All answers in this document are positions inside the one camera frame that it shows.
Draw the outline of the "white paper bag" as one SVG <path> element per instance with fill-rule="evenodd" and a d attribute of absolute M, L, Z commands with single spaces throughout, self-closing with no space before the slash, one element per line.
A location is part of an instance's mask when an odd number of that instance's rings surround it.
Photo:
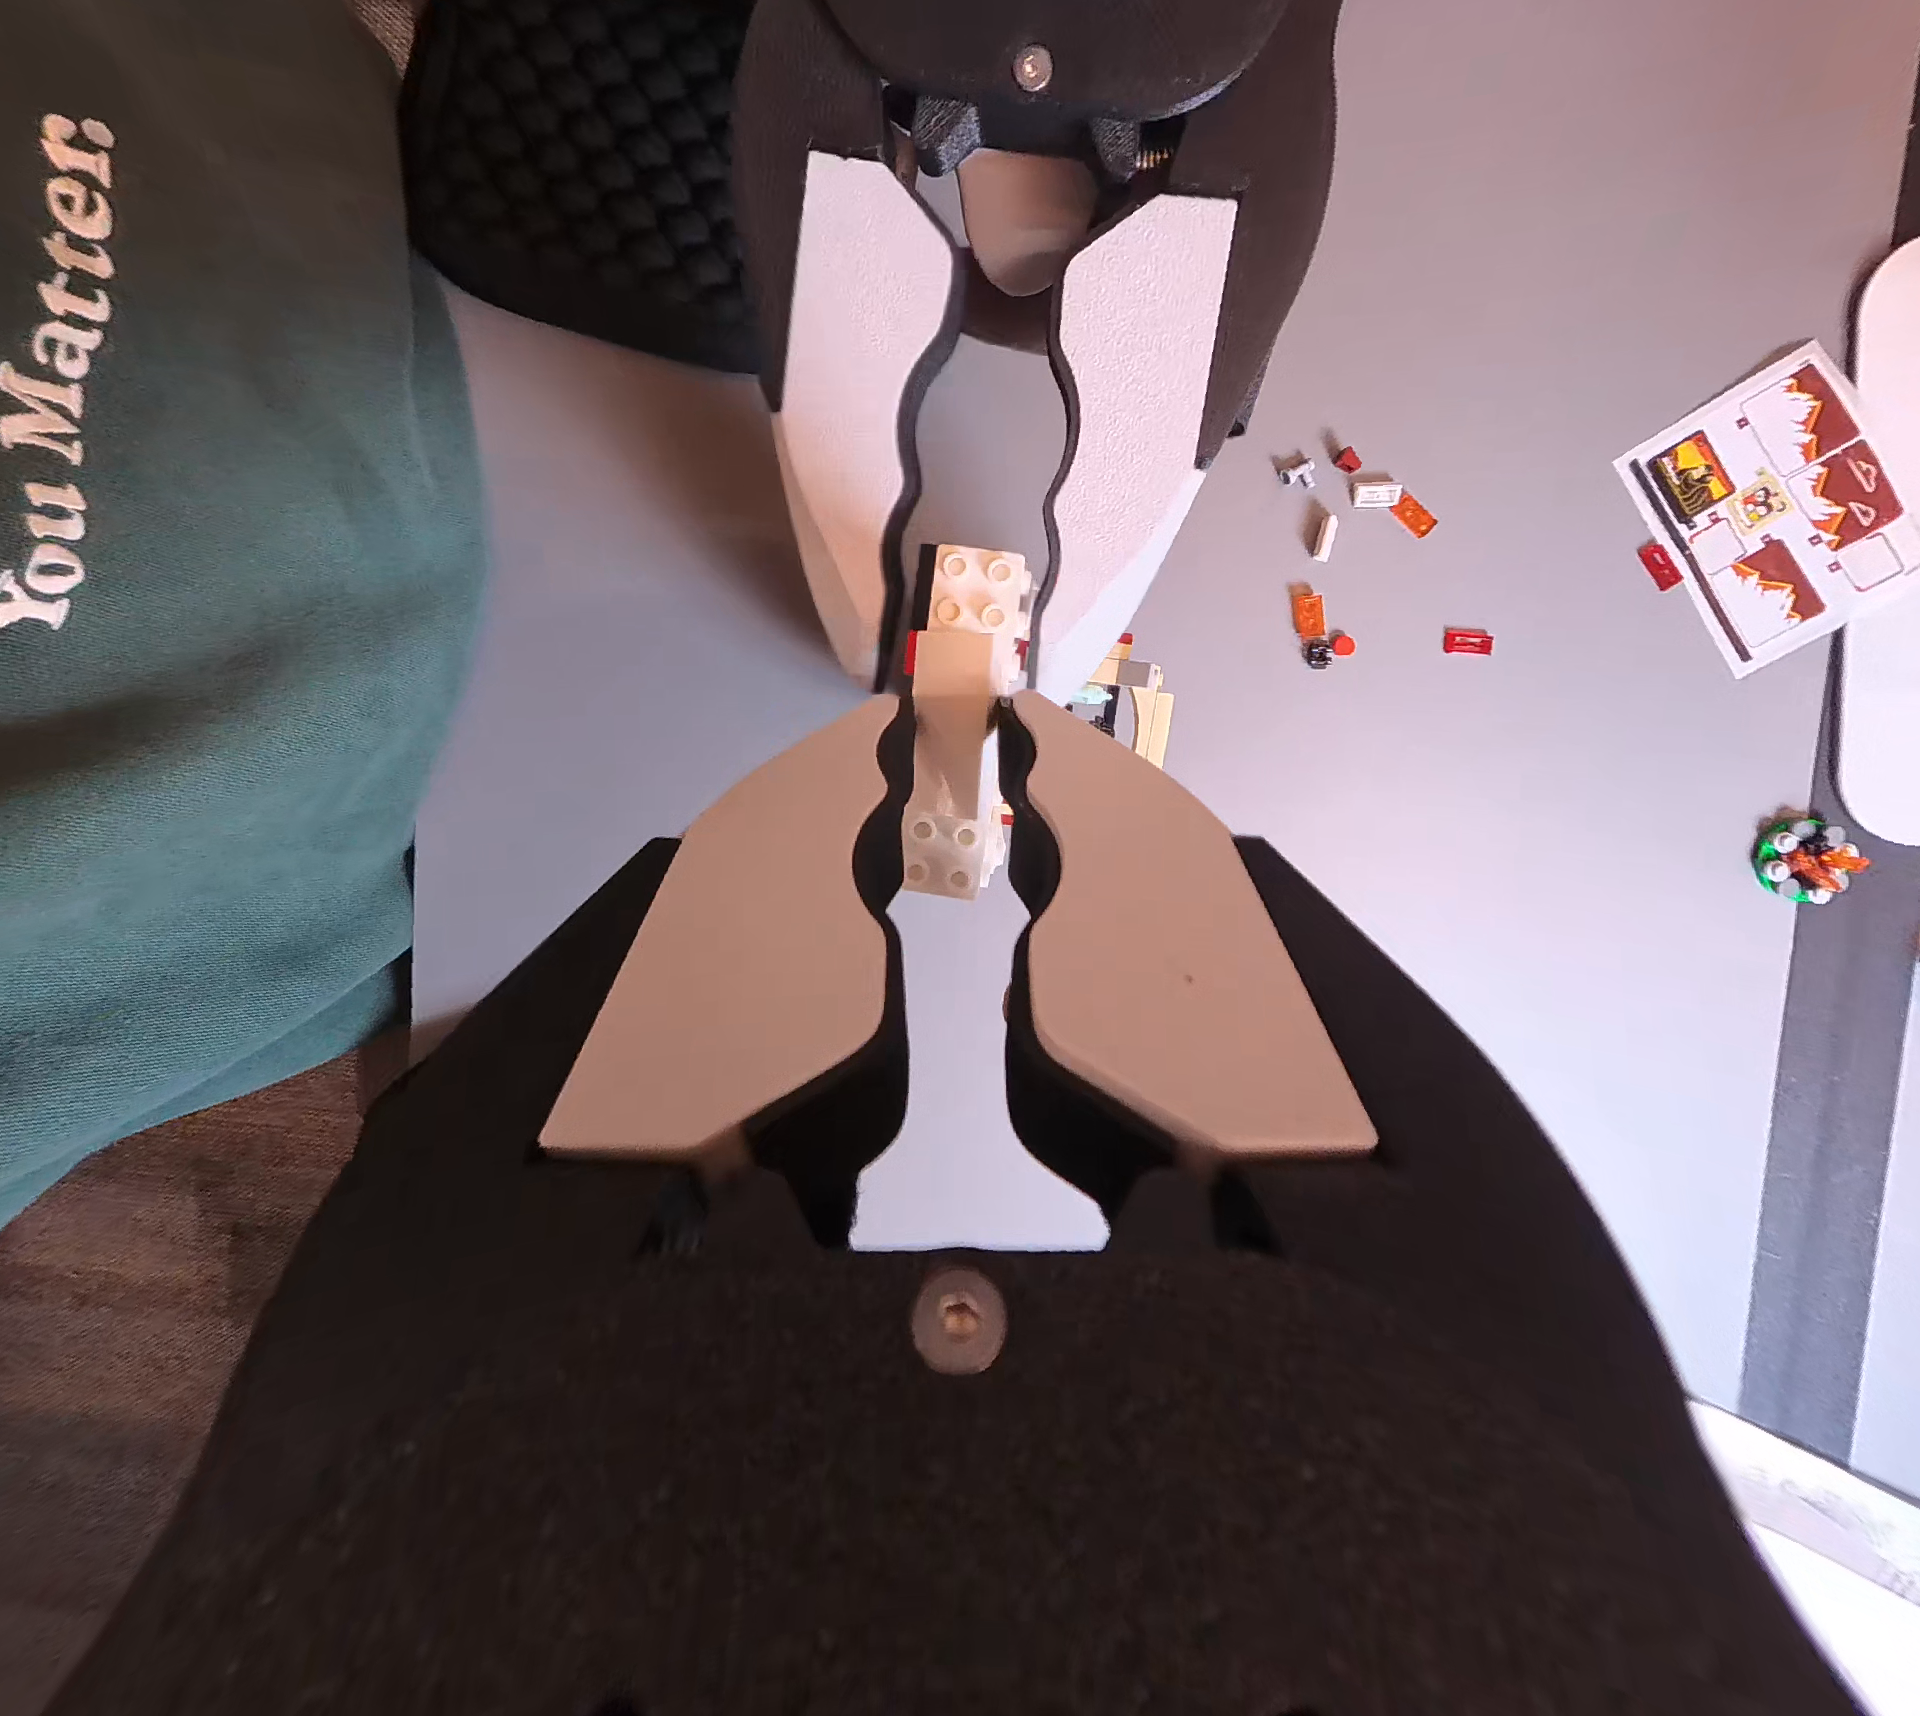
<path fill-rule="evenodd" d="M 1691 1429 L 1802 1623 L 1845 1670 L 1916 1672 L 1916 1502 L 1723 1407 Z"/>

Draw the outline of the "grey desk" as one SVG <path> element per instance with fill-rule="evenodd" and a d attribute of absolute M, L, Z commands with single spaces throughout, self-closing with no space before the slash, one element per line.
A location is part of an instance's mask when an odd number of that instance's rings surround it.
<path fill-rule="evenodd" d="M 1345 0 L 1325 223 L 1251 428 L 1131 621 L 1171 773 L 1481 1045 L 1594 1198 L 1684 1381 L 1916 1496 L 1916 876 L 1803 920 L 1746 867 L 1805 808 L 1832 653 L 1731 675 L 1613 462 L 1773 350 L 1836 348 L 1895 215 L 1916 0 Z M 757 392 L 448 293 L 491 513 L 482 648 L 419 817 L 444 1031 L 614 869 L 855 698 Z M 1306 567 L 1273 455 L 1332 432 L 1436 516 Z M 1356 653 L 1313 672 L 1287 592 Z M 1491 655 L 1447 655 L 1447 625 Z M 913 1101 L 858 1237 L 1067 1248 L 1013 1144 L 1021 910 L 909 894 Z"/>

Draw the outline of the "sticker sheet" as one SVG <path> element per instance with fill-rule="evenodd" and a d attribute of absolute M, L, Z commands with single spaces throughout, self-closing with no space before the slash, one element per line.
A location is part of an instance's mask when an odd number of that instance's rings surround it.
<path fill-rule="evenodd" d="M 1818 339 L 1611 467 L 1735 679 L 1916 592 L 1916 464 Z"/>

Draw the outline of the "red tan brick toy truck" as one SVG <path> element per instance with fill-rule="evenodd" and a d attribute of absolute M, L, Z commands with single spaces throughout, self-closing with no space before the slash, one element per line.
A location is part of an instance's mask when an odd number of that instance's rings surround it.
<path fill-rule="evenodd" d="M 1013 811 L 997 779 L 995 707 L 1026 686 L 1034 586 L 1015 551 L 953 541 L 921 549 L 901 648 L 915 728 L 901 813 L 909 891 L 969 901 L 1006 859 Z"/>

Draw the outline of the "brick campfire on green base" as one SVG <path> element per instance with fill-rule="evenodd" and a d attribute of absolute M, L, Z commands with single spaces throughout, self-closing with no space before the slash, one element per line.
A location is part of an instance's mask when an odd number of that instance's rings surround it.
<path fill-rule="evenodd" d="M 1767 891 L 1802 905 L 1826 905 L 1872 869 L 1853 835 L 1829 815 L 1778 815 L 1749 850 L 1749 869 Z"/>

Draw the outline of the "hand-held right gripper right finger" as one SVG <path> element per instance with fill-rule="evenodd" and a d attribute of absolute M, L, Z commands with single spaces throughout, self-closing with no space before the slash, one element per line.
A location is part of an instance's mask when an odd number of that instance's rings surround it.
<path fill-rule="evenodd" d="M 1233 833 L 1036 691 L 1002 728 L 1036 1045 L 1223 1159 L 1351 1158 L 1380 1134 Z"/>

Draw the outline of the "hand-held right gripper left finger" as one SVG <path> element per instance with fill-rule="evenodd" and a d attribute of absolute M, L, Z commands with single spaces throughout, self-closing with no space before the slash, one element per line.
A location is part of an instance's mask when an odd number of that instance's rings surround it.
<path fill-rule="evenodd" d="M 853 876 L 881 808 L 877 696 L 751 769 L 685 831 L 540 1128 L 568 1158 L 705 1152 L 875 1035 L 885 941 Z"/>

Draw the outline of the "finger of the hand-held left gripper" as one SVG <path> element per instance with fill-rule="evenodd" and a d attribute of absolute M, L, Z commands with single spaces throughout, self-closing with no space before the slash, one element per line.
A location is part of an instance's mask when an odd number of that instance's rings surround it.
<path fill-rule="evenodd" d="M 1034 686 L 1070 696 L 1136 620 L 1203 471 L 1202 415 L 1235 238 L 1230 195 L 1160 192 L 1065 264 L 1049 358 L 1067 453 L 1044 513 Z"/>
<path fill-rule="evenodd" d="M 877 160 L 810 152 L 778 404 L 778 462 L 810 597 L 840 668 L 880 687 L 900 613 L 915 428 L 958 335 L 956 244 Z"/>

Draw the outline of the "white plastic board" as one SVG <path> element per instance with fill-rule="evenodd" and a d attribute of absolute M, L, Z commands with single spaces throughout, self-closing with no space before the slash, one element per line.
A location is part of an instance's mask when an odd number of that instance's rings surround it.
<path fill-rule="evenodd" d="M 1853 381 L 1866 428 L 1917 509 L 1917 239 L 1866 279 L 1853 320 Z M 1917 843 L 1917 594 L 1842 632 L 1836 788 L 1853 823 Z"/>

